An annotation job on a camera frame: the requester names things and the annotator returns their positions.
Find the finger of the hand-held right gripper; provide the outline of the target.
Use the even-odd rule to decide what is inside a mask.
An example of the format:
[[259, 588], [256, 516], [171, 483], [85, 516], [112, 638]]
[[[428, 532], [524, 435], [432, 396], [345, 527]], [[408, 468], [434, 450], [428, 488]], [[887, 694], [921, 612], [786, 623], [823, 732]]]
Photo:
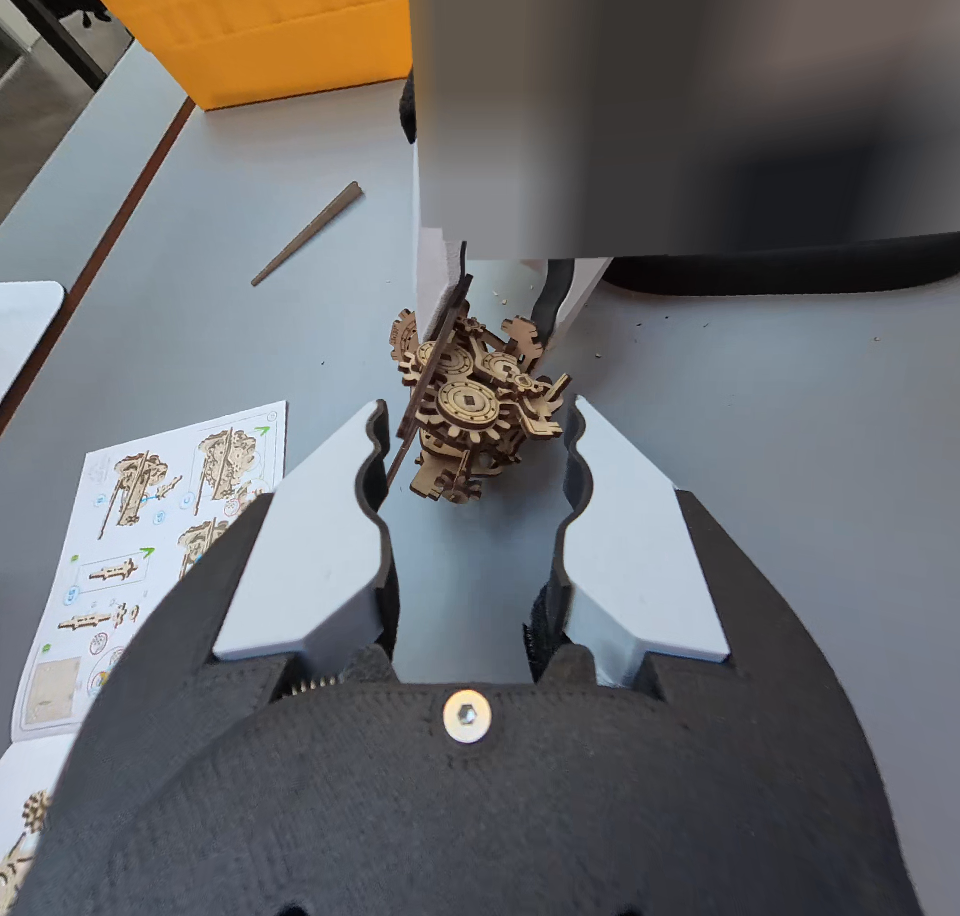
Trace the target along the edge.
[[435, 339], [465, 275], [466, 241], [445, 237], [422, 221], [419, 147], [414, 142], [414, 295], [415, 325], [421, 341]]
[[531, 313], [544, 352], [558, 346], [612, 261], [612, 257], [545, 261], [545, 283]]

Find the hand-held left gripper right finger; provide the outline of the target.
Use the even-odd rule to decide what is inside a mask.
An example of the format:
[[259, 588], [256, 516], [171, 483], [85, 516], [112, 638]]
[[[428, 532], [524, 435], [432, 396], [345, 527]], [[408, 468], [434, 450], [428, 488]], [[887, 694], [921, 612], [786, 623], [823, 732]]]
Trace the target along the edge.
[[570, 406], [549, 578], [549, 637], [593, 654], [597, 682], [628, 688], [649, 653], [723, 662], [731, 652], [678, 492], [584, 396]]

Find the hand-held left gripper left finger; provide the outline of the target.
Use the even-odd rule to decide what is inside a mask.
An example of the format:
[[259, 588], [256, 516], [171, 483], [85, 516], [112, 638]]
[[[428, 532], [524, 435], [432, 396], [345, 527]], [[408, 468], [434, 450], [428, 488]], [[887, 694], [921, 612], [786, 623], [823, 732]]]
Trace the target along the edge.
[[392, 657], [400, 620], [389, 529], [387, 404], [365, 404], [272, 494], [213, 646], [221, 660], [295, 653], [348, 662], [378, 643]]

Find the wooden gear model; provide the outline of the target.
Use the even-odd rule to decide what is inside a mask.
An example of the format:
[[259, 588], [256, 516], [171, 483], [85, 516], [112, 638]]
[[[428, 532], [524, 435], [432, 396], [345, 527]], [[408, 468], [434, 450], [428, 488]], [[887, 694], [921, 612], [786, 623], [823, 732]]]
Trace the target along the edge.
[[545, 351], [534, 322], [504, 320], [501, 339], [468, 312], [464, 303], [419, 402], [410, 399], [412, 430], [387, 473], [390, 485], [417, 436], [410, 490], [455, 504], [478, 499], [483, 479], [518, 464], [523, 442], [562, 435], [554, 416], [570, 383], [567, 374], [534, 377]]

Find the tapered dark wooden stick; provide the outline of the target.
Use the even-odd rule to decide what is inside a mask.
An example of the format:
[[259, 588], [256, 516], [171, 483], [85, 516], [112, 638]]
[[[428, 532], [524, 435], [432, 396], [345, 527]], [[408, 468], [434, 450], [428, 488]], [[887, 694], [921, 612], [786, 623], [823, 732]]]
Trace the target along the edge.
[[357, 181], [350, 182], [318, 215], [298, 233], [270, 262], [250, 281], [257, 287], [285, 261], [304, 248], [312, 239], [350, 208], [364, 195]]

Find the white instruction booklet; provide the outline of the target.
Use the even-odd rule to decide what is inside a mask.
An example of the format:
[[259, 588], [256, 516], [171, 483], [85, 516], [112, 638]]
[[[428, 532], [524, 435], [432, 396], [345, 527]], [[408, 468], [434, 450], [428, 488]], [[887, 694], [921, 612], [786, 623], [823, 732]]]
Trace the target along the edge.
[[283, 478], [279, 401], [90, 452], [2, 755], [2, 914], [81, 723], [166, 594]]

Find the yellow plastic bin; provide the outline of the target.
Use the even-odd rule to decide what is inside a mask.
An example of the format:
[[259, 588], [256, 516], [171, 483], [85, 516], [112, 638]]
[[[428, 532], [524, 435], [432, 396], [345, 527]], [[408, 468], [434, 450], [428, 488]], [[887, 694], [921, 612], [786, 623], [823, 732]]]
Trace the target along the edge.
[[390, 82], [409, 0], [101, 0], [205, 111]]

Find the white stand base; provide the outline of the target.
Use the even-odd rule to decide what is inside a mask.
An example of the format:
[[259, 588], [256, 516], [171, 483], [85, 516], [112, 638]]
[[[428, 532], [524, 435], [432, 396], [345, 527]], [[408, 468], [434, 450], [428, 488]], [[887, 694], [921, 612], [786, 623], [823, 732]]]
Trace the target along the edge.
[[65, 287], [55, 281], [1, 283], [1, 398], [16, 381], [65, 298]]

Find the black table frame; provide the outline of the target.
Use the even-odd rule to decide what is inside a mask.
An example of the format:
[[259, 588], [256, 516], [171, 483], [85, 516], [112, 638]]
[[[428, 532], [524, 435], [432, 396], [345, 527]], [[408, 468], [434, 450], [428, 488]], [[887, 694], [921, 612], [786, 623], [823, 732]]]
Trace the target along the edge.
[[107, 78], [107, 73], [90, 57], [90, 54], [68, 33], [40, 0], [9, 0], [23, 15], [26, 22], [37, 31], [53, 51], [93, 92], [97, 92]]

